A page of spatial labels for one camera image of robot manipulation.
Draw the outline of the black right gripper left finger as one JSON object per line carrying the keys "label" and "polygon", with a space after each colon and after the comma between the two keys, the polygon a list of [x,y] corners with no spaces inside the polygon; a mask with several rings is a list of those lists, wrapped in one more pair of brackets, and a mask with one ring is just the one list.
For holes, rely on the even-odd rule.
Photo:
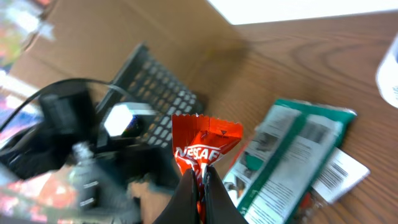
{"label": "black right gripper left finger", "polygon": [[198,187],[194,171],[186,170],[174,195],[154,224],[199,224]]}

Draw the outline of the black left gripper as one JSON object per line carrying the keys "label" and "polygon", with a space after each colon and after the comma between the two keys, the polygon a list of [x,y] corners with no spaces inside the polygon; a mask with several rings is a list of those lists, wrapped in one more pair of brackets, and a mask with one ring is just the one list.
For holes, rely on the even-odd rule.
{"label": "black left gripper", "polygon": [[130,183],[150,182],[171,193],[179,176],[164,149],[147,144],[110,145],[96,149],[88,142],[72,147],[76,164],[71,183],[81,223],[142,223],[141,199]]}

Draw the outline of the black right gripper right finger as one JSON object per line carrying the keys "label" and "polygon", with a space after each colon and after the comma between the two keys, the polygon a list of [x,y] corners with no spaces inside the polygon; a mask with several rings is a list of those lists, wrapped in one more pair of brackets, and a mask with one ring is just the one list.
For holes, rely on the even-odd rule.
{"label": "black right gripper right finger", "polygon": [[205,174],[205,223],[248,224],[231,201],[216,169],[206,168]]}

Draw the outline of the green grip gloves package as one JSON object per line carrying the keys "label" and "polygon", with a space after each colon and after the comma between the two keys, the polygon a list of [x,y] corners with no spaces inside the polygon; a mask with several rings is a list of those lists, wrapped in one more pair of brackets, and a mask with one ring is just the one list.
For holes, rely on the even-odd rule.
{"label": "green grip gloves package", "polygon": [[278,99],[223,179],[248,223],[291,221],[356,112]]}

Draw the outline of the red snack stick packet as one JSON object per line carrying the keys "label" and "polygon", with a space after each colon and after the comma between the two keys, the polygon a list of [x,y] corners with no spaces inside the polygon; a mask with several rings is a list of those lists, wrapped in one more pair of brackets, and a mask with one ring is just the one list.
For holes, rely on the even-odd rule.
{"label": "red snack stick packet", "polygon": [[172,152],[182,174],[192,170],[198,187],[196,208],[205,221],[206,168],[232,150],[243,136],[243,126],[205,115],[172,115]]}

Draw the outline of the red dustpan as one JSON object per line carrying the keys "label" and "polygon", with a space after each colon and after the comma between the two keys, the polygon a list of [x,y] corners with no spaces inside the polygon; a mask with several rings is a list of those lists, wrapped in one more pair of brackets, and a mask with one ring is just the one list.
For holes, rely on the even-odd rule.
{"label": "red dustpan", "polygon": [[239,155],[223,179],[232,202],[239,205],[268,162],[276,162],[265,183],[254,188],[256,193],[244,211],[248,223],[297,223],[316,204],[331,204],[350,191],[370,173],[369,169],[334,149],[324,168],[315,171],[307,159],[295,152],[285,156],[259,152],[250,147]]}

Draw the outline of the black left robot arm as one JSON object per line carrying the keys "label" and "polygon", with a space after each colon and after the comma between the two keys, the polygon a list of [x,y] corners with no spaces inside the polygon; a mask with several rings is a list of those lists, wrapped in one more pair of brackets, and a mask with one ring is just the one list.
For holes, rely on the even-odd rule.
{"label": "black left robot arm", "polygon": [[131,182],[176,188],[170,138],[144,141],[157,114],[150,105],[116,103],[99,119],[87,94],[47,95],[40,103],[44,120],[1,158],[29,185],[23,197],[47,223],[140,223],[141,201],[131,194]]}

